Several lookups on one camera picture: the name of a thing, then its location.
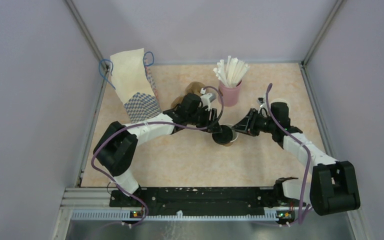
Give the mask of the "single brown paper cup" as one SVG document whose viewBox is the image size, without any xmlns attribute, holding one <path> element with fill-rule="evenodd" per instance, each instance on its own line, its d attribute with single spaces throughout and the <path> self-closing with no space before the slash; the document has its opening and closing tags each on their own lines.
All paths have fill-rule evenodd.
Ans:
<svg viewBox="0 0 384 240">
<path fill-rule="evenodd" d="M 230 142 L 229 143 L 226 143 L 226 144 L 224 144 L 223 146 L 224 147 L 229 147 L 229 146 L 231 146 L 231 145 L 233 145 L 234 144 L 234 142 L 238 139 L 238 133 L 233 129 L 233 125 L 232 124 L 226 124 L 226 126 L 228 126 L 229 128 L 230 128 L 230 130 L 231 130 L 231 132 L 232 132 L 232 139 L 230 140 Z"/>
</svg>

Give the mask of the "black plastic cup lid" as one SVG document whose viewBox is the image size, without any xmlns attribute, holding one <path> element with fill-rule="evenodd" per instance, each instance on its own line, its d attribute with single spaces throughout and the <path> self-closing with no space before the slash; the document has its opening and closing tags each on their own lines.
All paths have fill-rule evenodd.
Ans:
<svg viewBox="0 0 384 240">
<path fill-rule="evenodd" d="M 227 145 L 234 139 L 234 133 L 228 125 L 221 125 L 220 128 L 221 132 L 213 133 L 212 139 L 219 145 Z"/>
</svg>

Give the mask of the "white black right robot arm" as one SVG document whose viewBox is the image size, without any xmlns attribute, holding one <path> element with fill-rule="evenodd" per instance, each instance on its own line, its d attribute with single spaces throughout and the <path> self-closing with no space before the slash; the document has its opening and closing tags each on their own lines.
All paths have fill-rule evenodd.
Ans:
<svg viewBox="0 0 384 240">
<path fill-rule="evenodd" d="M 307 179 L 285 179 L 273 192 L 273 200 L 279 206 L 287 206 L 293 199 L 310 204 L 320 216 L 357 210 L 361 206 L 354 165 L 339 161 L 326 154 L 306 138 L 303 132 L 291 125 L 289 106 L 285 102 L 263 104 L 260 109 L 251 108 L 248 114 L 233 126 L 235 132 L 256 137 L 260 133 L 271 134 L 272 140 L 291 153 L 305 166 Z"/>
</svg>

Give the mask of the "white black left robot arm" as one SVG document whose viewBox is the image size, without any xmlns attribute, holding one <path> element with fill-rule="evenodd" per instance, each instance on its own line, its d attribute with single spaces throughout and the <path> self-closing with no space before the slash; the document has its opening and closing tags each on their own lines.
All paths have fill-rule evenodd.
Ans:
<svg viewBox="0 0 384 240">
<path fill-rule="evenodd" d="M 127 206 L 136 206 L 141 198 L 140 185 L 131 171 L 136 148 L 185 129 L 220 133 L 217 109 L 211 107 L 215 99 L 214 93 L 201 96 L 188 93 L 175 107 L 153 118 L 126 125 L 115 121 L 109 125 L 94 148 L 93 157 L 105 167 L 109 178 L 123 189 L 121 200 Z"/>
</svg>

